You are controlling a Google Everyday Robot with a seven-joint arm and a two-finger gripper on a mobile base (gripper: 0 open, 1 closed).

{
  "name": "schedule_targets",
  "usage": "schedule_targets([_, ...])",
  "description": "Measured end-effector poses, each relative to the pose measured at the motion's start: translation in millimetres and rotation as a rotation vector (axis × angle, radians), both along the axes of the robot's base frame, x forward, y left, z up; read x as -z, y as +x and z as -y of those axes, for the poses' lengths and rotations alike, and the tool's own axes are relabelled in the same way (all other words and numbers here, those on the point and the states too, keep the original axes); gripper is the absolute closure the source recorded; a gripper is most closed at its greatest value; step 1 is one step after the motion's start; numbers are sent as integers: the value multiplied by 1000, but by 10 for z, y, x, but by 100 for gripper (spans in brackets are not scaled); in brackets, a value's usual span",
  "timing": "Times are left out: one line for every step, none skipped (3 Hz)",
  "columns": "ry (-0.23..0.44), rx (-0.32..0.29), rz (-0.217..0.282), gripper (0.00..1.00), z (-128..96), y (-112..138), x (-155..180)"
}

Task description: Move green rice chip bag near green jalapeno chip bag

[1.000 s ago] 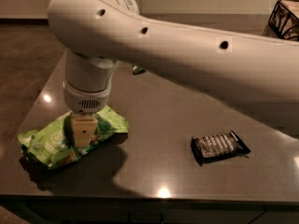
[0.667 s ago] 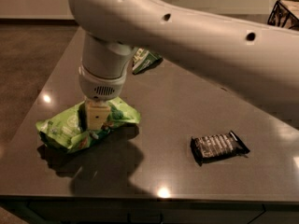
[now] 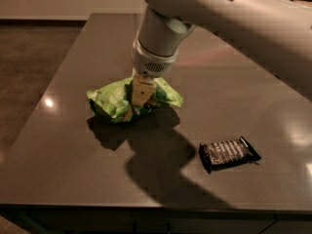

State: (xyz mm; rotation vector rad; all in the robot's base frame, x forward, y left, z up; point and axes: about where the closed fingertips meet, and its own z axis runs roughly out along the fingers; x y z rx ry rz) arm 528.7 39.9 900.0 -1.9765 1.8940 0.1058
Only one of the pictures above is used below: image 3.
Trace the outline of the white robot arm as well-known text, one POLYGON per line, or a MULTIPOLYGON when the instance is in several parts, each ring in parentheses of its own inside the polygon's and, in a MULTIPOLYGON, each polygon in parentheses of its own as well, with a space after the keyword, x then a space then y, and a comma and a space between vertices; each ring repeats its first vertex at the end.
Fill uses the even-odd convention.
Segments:
POLYGON ((312 96, 312 10, 288 0, 144 0, 133 44, 132 104, 144 105, 154 79, 175 63, 194 27, 209 30, 306 98, 312 96))

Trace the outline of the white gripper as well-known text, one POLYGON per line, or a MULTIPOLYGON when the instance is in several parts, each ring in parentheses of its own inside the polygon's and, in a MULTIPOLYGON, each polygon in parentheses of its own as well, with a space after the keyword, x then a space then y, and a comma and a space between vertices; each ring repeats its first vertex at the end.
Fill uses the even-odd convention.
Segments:
POLYGON ((134 69, 139 74, 132 82, 132 104, 144 106, 156 90, 152 78, 163 77, 172 69, 176 62, 177 51, 170 57, 157 56, 145 50, 136 39, 133 43, 132 58, 134 69))

